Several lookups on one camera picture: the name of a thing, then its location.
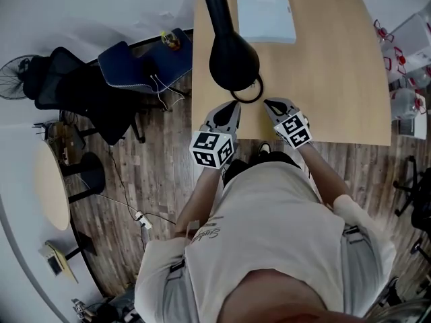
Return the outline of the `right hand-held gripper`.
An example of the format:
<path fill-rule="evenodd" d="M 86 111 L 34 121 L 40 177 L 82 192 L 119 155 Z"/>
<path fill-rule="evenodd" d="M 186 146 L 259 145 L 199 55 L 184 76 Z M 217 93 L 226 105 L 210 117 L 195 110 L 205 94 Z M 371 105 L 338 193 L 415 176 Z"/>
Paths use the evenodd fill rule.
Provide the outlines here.
<path fill-rule="evenodd" d="M 289 99 L 269 98 L 263 101 L 275 133 L 292 149 L 312 141 L 308 119 Z"/>

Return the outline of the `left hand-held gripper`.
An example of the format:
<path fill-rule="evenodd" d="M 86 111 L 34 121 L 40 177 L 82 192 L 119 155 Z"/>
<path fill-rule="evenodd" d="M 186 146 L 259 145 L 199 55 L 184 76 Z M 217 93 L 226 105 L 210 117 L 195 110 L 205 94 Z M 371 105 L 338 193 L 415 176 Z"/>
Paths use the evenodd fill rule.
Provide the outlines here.
<path fill-rule="evenodd" d="M 196 165 L 220 169 L 230 161 L 236 151 L 240 114 L 240 103 L 236 100 L 209 112 L 199 130 L 193 132 L 189 145 Z"/>

